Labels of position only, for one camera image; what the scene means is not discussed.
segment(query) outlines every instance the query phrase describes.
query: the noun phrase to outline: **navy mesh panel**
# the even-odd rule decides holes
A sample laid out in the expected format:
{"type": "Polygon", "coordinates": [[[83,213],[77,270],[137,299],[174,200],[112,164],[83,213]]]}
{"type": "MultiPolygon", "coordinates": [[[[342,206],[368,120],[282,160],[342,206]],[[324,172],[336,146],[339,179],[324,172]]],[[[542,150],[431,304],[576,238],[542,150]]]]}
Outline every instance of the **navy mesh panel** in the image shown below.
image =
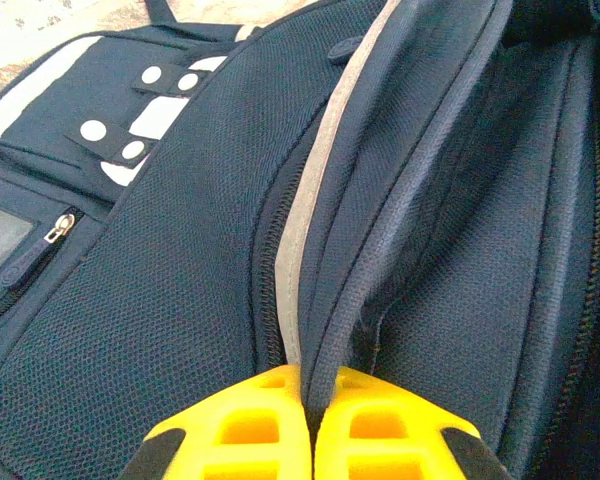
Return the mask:
{"type": "Polygon", "coordinates": [[[379,1],[268,31],[218,73],[0,370],[0,460],[111,478],[160,420],[254,373],[249,259],[265,192],[379,1]]]}

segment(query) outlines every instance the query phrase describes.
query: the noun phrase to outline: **zipper tab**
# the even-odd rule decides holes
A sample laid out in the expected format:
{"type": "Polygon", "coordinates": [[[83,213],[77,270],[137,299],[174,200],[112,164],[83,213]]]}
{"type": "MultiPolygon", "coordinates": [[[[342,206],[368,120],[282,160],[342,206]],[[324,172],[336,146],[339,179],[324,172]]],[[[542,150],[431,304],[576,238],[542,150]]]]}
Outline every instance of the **zipper tab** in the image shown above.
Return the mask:
{"type": "Polygon", "coordinates": [[[43,238],[34,243],[29,250],[7,267],[0,277],[4,288],[13,289],[21,286],[34,271],[40,261],[52,250],[59,248],[58,240],[65,237],[76,223],[73,213],[65,213],[58,217],[54,227],[43,238]]]}

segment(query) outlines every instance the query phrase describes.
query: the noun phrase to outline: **zipper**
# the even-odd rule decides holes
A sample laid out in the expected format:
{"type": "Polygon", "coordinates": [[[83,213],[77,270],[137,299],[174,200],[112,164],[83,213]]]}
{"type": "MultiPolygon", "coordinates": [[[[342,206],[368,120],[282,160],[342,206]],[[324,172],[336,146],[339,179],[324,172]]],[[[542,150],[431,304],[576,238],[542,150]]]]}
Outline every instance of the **zipper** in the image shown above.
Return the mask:
{"type": "Polygon", "coordinates": [[[58,217],[53,228],[24,254],[3,270],[0,283],[5,289],[0,297],[0,317],[27,292],[56,256],[67,235],[84,216],[84,212],[70,207],[58,217]]]}
{"type": "Polygon", "coordinates": [[[286,361],[282,335],[280,334],[280,325],[278,323],[275,264],[282,232],[284,231],[291,205],[296,196],[303,170],[304,162],[300,162],[297,170],[293,172],[273,214],[273,219],[262,247],[262,268],[260,269],[258,280],[260,284],[262,325],[266,339],[268,368],[277,367],[286,361]]]}
{"type": "Polygon", "coordinates": [[[551,455],[554,445],[559,441],[560,432],[569,417],[576,393],[583,378],[589,353],[593,349],[594,334],[600,323],[600,129],[598,123],[594,125],[595,148],[595,201],[594,201],[594,229],[593,249],[589,266],[589,277],[585,292],[584,308],[575,347],[567,375],[562,384],[562,390],[557,407],[553,413],[551,423],[545,434],[542,446],[530,470],[530,478],[540,478],[539,474],[551,455]]]}

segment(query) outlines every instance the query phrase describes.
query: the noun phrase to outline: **white dot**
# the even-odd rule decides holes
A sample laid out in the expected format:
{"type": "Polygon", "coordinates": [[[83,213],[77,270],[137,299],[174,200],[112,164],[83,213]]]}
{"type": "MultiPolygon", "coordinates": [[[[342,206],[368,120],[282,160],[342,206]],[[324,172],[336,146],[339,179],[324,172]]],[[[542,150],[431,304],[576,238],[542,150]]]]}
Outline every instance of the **white dot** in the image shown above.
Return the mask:
{"type": "Polygon", "coordinates": [[[128,144],[122,150],[122,158],[126,160],[131,160],[132,158],[136,158],[138,155],[142,153],[144,150],[144,143],[140,140],[134,140],[130,144],[128,144]]]}
{"type": "Polygon", "coordinates": [[[187,73],[178,82],[178,88],[182,91],[191,90],[198,83],[198,75],[195,73],[187,73]]]}
{"type": "Polygon", "coordinates": [[[154,65],[153,67],[149,67],[142,72],[142,81],[147,85],[150,85],[152,83],[156,83],[161,76],[162,70],[160,70],[160,67],[156,67],[154,65]]]}
{"type": "Polygon", "coordinates": [[[98,120],[87,120],[80,127],[80,135],[82,135],[82,138],[89,140],[90,142],[102,140],[106,134],[107,127],[104,126],[104,123],[98,120]]]}

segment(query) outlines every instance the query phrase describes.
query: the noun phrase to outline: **gray reflective stripe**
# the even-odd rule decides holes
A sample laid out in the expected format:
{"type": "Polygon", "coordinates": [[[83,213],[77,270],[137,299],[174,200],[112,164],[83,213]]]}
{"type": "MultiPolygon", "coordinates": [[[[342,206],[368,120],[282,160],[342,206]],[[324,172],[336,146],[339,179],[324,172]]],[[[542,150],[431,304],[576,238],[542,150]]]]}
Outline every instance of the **gray reflective stripe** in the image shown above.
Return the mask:
{"type": "Polygon", "coordinates": [[[275,266],[276,302],[280,332],[287,361],[290,364],[299,364],[301,359],[298,335],[300,267],[324,169],[331,153],[342,113],[358,81],[360,72],[389,16],[399,3],[400,0],[389,0],[386,3],[351,60],[349,60],[338,85],[333,91],[282,233],[275,266]]]}

